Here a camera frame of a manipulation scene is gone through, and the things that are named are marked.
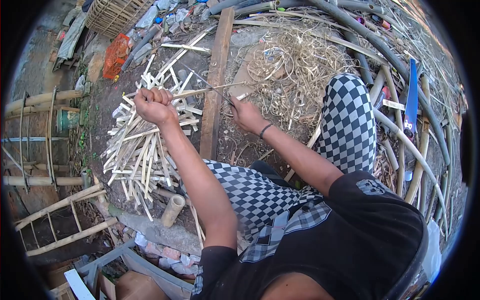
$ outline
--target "man's right hand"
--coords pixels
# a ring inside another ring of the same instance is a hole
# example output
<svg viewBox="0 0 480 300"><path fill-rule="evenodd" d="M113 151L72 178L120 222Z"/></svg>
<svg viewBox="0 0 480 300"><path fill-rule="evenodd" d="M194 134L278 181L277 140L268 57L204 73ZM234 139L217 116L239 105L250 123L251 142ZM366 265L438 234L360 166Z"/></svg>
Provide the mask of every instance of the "man's right hand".
<svg viewBox="0 0 480 300"><path fill-rule="evenodd" d="M263 128L270 124L262 117L260 110L252 102L241 102L235 97L232 97L231 100L235 105L235 107L231 106L233 120L243 130L260 135Z"/></svg>
<svg viewBox="0 0 480 300"><path fill-rule="evenodd" d="M177 110L171 104L172 99L171 92L154 87L151 90L146 88L138 90L133 102L142 119L162 128L179 124Z"/></svg>

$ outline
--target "blue saw handle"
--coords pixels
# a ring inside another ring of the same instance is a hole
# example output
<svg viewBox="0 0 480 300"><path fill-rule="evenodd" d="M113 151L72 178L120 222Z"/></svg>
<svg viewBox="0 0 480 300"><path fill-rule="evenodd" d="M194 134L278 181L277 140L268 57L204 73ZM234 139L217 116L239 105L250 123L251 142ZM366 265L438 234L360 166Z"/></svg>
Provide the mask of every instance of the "blue saw handle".
<svg viewBox="0 0 480 300"><path fill-rule="evenodd" d="M417 90L417 65L410 59L410 80L408 81L407 105L403 118L403 132L409 139L413 139L417 126L418 90Z"/></svg>

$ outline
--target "checkered shorts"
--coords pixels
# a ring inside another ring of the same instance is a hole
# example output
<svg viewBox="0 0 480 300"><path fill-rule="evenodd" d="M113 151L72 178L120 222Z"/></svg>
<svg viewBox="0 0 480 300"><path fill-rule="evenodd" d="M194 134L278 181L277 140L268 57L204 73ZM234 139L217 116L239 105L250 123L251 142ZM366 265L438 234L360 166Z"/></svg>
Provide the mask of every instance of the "checkered shorts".
<svg viewBox="0 0 480 300"><path fill-rule="evenodd" d="M344 173L372 173L375 158L375 120L367 88L352 74L333 77L326 87L322 134L317 152ZM302 190L274 184L260 172L206 160L220 181L240 222L240 230L252 241L266 223L293 205L322 199L311 186Z"/></svg>

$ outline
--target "black wristband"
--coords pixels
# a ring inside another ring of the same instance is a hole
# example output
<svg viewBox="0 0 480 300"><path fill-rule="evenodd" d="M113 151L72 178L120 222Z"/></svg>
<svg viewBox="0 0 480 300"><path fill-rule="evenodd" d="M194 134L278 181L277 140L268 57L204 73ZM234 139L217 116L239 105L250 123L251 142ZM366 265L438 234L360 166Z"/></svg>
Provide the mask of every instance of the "black wristband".
<svg viewBox="0 0 480 300"><path fill-rule="evenodd" d="M264 139L264 132L265 130L267 130L268 127L272 126L272 124L268 124L267 126L265 126L265 128L260 132L260 134L258 135L262 140Z"/></svg>

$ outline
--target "wooden plank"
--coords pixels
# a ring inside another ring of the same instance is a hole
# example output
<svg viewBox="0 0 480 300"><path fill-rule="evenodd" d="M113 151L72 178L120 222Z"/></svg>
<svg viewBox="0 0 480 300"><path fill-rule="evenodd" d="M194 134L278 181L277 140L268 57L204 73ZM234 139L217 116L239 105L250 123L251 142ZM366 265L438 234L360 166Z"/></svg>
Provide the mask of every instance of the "wooden plank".
<svg viewBox="0 0 480 300"><path fill-rule="evenodd" d="M235 11L232 7L222 10L220 15L207 79L212 86L223 85L225 82L228 47L230 45L234 17ZM202 135L200 137L200 156L202 158L216 159L216 143L222 99L214 91L205 94Z"/></svg>

